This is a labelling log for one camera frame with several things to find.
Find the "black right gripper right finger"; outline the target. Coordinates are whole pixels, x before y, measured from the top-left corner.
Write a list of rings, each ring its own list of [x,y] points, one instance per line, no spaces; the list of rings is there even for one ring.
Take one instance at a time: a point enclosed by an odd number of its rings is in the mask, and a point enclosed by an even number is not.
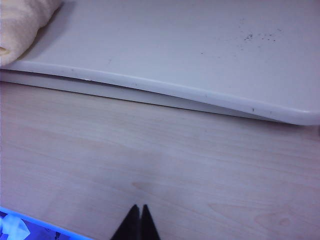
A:
[[[160,240],[155,223],[148,206],[145,204],[141,215],[141,239],[142,240]]]

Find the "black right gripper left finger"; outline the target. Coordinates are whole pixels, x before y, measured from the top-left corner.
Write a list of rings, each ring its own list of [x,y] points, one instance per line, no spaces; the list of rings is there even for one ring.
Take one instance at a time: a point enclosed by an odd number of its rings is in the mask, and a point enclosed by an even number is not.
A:
[[[135,204],[131,207],[111,240],[137,240],[139,238],[140,210]]]

